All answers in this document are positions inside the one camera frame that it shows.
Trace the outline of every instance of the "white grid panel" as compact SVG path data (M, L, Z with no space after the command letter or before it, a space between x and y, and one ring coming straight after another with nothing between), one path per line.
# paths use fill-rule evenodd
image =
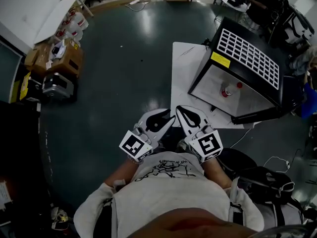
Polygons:
M254 71L278 90L278 65L252 44L223 28L217 49Z

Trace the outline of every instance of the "white t-shirt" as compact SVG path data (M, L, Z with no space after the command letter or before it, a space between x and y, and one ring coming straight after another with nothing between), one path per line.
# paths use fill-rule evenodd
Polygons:
M242 208L247 226L261 231L264 221L244 191ZM103 183L78 208L74 223L81 238L92 238L107 198L112 198L112 238L126 238L157 216L177 208L201 208L227 221L230 189L204 177L197 158L188 153L163 152L150 155L139 166L131 182L115 193Z

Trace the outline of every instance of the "bottle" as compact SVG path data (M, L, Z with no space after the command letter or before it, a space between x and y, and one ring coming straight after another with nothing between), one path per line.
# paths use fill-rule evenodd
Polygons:
M223 97L227 98L228 96L231 96L238 92L242 88L242 83L239 82L236 85L229 84L227 87L225 87L222 91L221 94Z
M85 30L89 25L84 15L80 12L75 12L73 20L80 26L81 30Z
M73 36L74 40L77 42L79 42L83 37L83 31L80 29L80 26L74 20L71 20L66 25L66 31L69 32Z

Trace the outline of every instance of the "white bucket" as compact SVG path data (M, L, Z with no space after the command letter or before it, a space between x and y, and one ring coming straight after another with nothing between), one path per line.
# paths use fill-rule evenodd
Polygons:
M83 31L81 30L80 26L74 20L71 20L67 26L66 31L71 34L71 36L75 39L75 41L80 41L83 37Z
M80 12L75 13L73 20L80 26L81 30L85 30L89 26L89 23L85 19L84 15Z

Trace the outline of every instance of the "yellow label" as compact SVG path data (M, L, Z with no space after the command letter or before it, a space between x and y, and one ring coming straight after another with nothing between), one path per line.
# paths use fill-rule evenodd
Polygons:
M31 72L26 74L23 79L23 83L22 83L21 91L20 91L20 100L22 100L28 93L28 84L29 84L30 75L31 75Z
M223 57L222 55L217 54L216 52L213 52L211 55L211 59L220 63L221 65L229 68L230 60Z

